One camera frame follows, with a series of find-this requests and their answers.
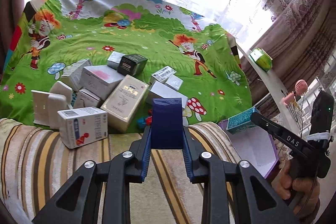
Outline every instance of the brown curtain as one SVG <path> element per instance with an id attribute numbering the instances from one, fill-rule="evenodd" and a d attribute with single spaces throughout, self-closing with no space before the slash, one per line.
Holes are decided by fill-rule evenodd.
<path id="1" fill-rule="evenodd" d="M 15 26 L 24 8 L 24 0 L 0 0 L 0 75 L 3 71 Z"/>
<path id="2" fill-rule="evenodd" d="M 273 58 L 273 70 L 288 90 L 293 90 L 299 79 L 310 85 L 323 71 L 335 47 L 331 6 L 331 0 L 292 0 L 253 45 L 252 48 L 263 48 Z M 268 90 L 244 57 L 241 64 L 250 81 L 252 102 L 256 104 Z M 258 109 L 267 117 L 278 113 L 271 97 L 266 98 Z"/>

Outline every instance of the barcode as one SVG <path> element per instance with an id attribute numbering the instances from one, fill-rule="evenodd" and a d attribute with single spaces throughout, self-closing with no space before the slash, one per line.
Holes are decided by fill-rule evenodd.
<path id="1" fill-rule="evenodd" d="M 78 116 L 78 114 L 73 110 L 68 110 L 63 112 L 65 116 L 72 117 L 72 116 Z"/>
<path id="2" fill-rule="evenodd" d="M 100 115 L 94 116 L 94 134 L 97 139 L 101 139 Z"/>

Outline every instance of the teal box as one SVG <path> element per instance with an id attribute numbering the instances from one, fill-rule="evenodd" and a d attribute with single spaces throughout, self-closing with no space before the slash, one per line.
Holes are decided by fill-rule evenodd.
<path id="1" fill-rule="evenodd" d="M 260 113 L 255 107 L 251 107 L 237 115 L 230 117 L 227 120 L 226 130 L 231 134 L 234 134 L 248 128 L 256 127 L 256 125 L 250 120 L 250 116 L 253 112 Z"/>

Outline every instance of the metal screw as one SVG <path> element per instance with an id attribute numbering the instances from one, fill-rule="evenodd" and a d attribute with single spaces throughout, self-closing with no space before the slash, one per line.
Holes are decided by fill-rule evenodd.
<path id="1" fill-rule="evenodd" d="M 133 156 L 133 153 L 131 152 L 131 151 L 125 151 L 124 153 L 123 153 L 123 157 L 124 158 L 130 158 L 130 157 L 132 157 Z"/>
<path id="2" fill-rule="evenodd" d="M 95 165 L 95 163 L 92 160 L 88 160 L 87 162 L 84 163 L 84 166 L 86 168 L 91 168 Z"/>
<path id="3" fill-rule="evenodd" d="M 247 160 L 242 160 L 240 162 L 240 166 L 244 168 L 248 168 L 250 166 L 250 163 Z"/>
<path id="4" fill-rule="evenodd" d="M 201 156 L 202 156 L 202 158 L 209 159 L 209 158 L 211 158 L 211 153 L 209 153 L 209 152 L 203 152 L 201 154 Z"/>

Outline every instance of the gold box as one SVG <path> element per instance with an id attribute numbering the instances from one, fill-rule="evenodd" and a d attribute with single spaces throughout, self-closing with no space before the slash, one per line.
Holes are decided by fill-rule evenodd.
<path id="1" fill-rule="evenodd" d="M 130 75 L 125 76 L 100 107 L 108 113 L 110 127 L 126 132 L 148 87 Z"/>

